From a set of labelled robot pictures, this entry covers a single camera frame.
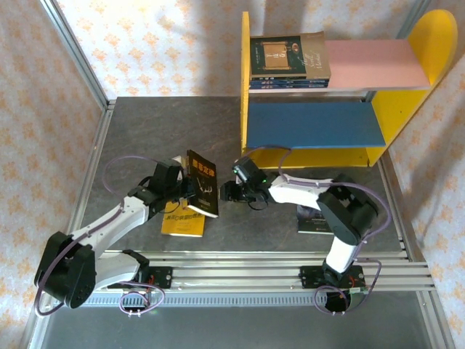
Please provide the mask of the black antler book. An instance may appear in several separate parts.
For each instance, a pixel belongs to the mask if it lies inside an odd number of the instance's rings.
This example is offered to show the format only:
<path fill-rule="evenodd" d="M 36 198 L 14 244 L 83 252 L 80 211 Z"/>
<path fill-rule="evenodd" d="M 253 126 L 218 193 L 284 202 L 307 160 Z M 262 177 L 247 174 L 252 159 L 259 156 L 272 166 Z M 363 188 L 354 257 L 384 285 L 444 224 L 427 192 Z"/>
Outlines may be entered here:
<path fill-rule="evenodd" d="M 207 217 L 219 216 L 216 165 L 193 150 L 187 150 L 187 174 L 194 195 L 187 200 L 188 207 Z"/>

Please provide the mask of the yellow book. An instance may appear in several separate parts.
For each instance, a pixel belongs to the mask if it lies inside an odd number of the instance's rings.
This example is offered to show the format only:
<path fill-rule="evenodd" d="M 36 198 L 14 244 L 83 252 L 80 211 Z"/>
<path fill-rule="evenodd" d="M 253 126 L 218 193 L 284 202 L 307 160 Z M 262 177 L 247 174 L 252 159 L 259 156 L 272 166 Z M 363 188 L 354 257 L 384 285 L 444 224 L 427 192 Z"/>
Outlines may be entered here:
<path fill-rule="evenodd" d="M 161 234 L 165 236 L 202 237 L 205 216 L 180 203 L 166 204 Z"/>

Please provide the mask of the black wolf-eyes book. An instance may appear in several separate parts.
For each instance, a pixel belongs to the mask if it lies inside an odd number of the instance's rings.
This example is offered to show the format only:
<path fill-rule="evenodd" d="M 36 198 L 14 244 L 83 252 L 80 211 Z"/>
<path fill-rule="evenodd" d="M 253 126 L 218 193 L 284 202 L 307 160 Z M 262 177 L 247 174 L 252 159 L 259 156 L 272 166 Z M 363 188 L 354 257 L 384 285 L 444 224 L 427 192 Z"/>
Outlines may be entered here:
<path fill-rule="evenodd" d="M 297 232 L 308 234 L 332 235 L 326 219 L 321 211 L 308 206 L 296 207 Z"/>

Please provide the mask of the dark blue old-man book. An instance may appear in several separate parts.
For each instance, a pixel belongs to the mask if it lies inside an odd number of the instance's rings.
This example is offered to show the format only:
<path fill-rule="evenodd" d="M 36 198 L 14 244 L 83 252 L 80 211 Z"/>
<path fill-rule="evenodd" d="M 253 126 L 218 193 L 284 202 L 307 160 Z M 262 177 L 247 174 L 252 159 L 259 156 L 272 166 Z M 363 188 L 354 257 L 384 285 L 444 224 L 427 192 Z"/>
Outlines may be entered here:
<path fill-rule="evenodd" d="M 305 84 L 274 84 L 271 81 L 263 81 L 261 84 L 251 84 L 249 89 L 258 90 L 258 89 L 317 89 L 317 88 L 327 88 L 328 82 L 323 83 L 305 83 Z"/>
<path fill-rule="evenodd" d="M 251 84 L 328 84 L 329 79 L 303 79 L 301 77 L 254 77 Z"/>

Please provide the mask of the brown scroll book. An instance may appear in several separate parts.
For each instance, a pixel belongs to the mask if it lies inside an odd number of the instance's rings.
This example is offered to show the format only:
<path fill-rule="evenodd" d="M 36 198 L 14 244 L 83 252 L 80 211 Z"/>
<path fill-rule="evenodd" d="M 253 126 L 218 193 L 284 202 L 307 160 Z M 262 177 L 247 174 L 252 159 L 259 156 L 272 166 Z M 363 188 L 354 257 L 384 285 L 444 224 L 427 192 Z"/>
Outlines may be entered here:
<path fill-rule="evenodd" d="M 250 38 L 251 78 L 329 80 L 325 33 Z"/>

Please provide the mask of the yellow pink blue bookshelf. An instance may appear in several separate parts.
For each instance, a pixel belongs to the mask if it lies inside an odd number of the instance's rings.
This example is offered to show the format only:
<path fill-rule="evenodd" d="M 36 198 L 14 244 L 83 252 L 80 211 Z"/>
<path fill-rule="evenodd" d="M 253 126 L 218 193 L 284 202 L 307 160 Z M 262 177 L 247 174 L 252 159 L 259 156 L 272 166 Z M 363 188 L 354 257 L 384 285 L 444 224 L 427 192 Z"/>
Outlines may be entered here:
<path fill-rule="evenodd" d="M 440 83 L 458 41 L 444 9 L 424 14 L 406 39 L 328 41 L 328 91 L 372 91 L 371 101 L 311 102 L 292 89 L 289 102 L 269 91 L 253 103 L 248 15 L 242 31 L 240 150 L 263 169 L 373 166 Z"/>

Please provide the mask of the aluminium rail bed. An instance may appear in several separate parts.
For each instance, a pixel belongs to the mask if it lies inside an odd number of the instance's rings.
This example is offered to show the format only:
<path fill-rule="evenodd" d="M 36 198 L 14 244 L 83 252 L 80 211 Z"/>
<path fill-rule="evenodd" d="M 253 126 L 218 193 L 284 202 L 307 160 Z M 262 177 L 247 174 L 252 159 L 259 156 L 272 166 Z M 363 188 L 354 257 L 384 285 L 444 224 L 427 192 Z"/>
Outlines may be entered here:
<path fill-rule="evenodd" d="M 108 251 L 113 257 L 120 251 Z M 151 266 L 173 268 L 170 292 L 304 292 L 301 266 L 322 266 L 323 256 L 313 252 L 142 252 Z M 404 268 L 402 252 L 367 254 L 353 265 L 362 267 L 366 287 L 374 291 L 405 291 L 417 268 Z"/>

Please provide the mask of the aluminium side rail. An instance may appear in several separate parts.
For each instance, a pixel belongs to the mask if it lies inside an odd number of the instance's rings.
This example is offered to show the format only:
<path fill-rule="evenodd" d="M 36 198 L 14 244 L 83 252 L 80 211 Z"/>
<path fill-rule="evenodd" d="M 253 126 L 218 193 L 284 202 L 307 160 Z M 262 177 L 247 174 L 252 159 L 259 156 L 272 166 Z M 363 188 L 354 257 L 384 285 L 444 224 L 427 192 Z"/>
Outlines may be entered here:
<path fill-rule="evenodd" d="M 78 196 L 73 208 L 73 213 L 70 216 L 70 221 L 65 230 L 66 233 L 71 233 L 72 231 L 81 227 L 115 105 L 116 100 L 110 100 L 110 102 L 105 106 L 103 112 L 101 113 L 99 123 L 97 125 L 97 130 L 94 134 L 94 140 L 87 161 L 86 172 L 82 186 L 78 192 Z M 44 336 L 47 332 L 46 330 L 48 324 L 49 318 L 39 318 L 34 313 L 34 310 L 32 310 L 29 315 L 25 331 L 23 332 L 23 336 L 19 344 L 19 349 L 40 348 L 44 341 Z"/>
<path fill-rule="evenodd" d="M 437 288 L 432 280 L 430 268 L 417 242 L 416 234 L 406 211 L 407 206 L 390 156 L 383 155 L 378 161 L 378 167 L 400 246 L 405 255 L 403 267 L 417 268 L 418 273 L 410 274 L 408 277 L 422 280 L 420 284 L 405 284 L 403 289 L 416 294 L 416 302 L 421 310 L 421 317 L 431 348 L 456 349 Z"/>

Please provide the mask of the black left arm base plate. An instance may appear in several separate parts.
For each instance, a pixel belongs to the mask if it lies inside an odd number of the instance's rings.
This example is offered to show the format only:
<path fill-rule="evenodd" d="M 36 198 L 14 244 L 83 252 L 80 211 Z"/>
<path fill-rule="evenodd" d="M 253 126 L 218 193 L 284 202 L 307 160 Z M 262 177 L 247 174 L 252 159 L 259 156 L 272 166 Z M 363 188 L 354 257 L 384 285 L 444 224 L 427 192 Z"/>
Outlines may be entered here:
<path fill-rule="evenodd" d="M 139 284 L 152 284 L 162 289 L 170 289 L 172 277 L 172 267 L 149 265 L 133 273 L 130 270 L 119 271 L 110 277 L 111 283 L 105 287 L 109 289 L 122 288 L 124 287 L 122 281 L 132 281 Z"/>

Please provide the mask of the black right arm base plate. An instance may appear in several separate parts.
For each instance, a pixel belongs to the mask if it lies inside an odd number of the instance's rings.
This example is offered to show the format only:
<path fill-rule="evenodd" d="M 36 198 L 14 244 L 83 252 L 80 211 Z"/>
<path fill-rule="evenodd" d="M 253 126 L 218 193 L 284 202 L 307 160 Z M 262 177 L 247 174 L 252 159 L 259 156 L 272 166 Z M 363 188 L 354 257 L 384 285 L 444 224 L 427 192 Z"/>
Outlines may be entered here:
<path fill-rule="evenodd" d="M 337 273 L 322 266 L 301 266 L 299 278 L 304 289 L 317 289 L 320 286 L 335 286 L 340 289 L 366 286 L 361 266 L 351 265 L 344 273 Z"/>

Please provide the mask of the aluminium frame post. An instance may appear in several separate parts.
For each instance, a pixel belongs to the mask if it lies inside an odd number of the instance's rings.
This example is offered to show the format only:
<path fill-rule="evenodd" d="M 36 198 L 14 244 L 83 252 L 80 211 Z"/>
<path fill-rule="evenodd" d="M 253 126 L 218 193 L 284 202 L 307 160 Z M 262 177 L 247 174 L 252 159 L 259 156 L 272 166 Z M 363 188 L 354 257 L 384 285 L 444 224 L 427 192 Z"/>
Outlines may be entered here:
<path fill-rule="evenodd" d="M 432 0 L 415 0 L 405 21 L 403 22 L 396 39 L 406 39 L 413 30 L 416 22 L 424 15 Z"/>
<path fill-rule="evenodd" d="M 65 18 L 57 0 L 39 0 L 42 7 L 46 11 L 47 16 L 51 20 L 52 25 L 57 30 L 58 36 L 64 44 L 68 54 L 70 55 L 74 65 L 76 66 L 81 78 L 89 88 L 92 97 L 97 102 L 97 105 L 106 110 L 109 104 L 109 99 L 102 88 L 102 85 L 97 79 L 97 76 L 92 69 L 89 61 L 84 54 L 77 37 Z"/>

